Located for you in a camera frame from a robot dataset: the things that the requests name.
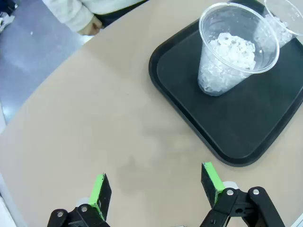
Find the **person's right hand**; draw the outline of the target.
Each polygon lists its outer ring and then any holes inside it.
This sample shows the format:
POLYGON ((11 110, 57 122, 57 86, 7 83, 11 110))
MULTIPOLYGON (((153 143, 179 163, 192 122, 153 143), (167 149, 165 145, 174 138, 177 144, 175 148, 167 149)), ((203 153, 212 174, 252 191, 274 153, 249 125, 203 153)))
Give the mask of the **person's right hand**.
POLYGON ((96 16, 94 16, 83 29, 78 31, 78 34, 94 36, 98 34, 101 29, 103 29, 102 22, 96 16))

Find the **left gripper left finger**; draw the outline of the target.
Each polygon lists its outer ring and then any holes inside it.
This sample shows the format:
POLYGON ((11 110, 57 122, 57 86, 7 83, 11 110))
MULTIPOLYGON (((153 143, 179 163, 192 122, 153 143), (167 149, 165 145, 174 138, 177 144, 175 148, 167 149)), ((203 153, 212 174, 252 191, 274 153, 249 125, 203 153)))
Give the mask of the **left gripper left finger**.
POLYGON ((52 211, 49 227, 108 227, 107 213, 112 190, 105 173, 95 180, 88 203, 75 207, 71 212, 64 209, 52 211))

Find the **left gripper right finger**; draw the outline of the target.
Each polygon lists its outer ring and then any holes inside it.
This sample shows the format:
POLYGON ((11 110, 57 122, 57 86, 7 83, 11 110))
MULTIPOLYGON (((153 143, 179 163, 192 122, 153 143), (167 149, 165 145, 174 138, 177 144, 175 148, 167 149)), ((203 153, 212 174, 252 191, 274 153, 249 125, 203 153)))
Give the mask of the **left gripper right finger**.
POLYGON ((234 217, 242 218, 249 227, 284 226, 263 187, 252 187, 248 192, 225 187, 211 162, 202 163, 201 184, 211 206, 202 227, 226 227, 234 217))

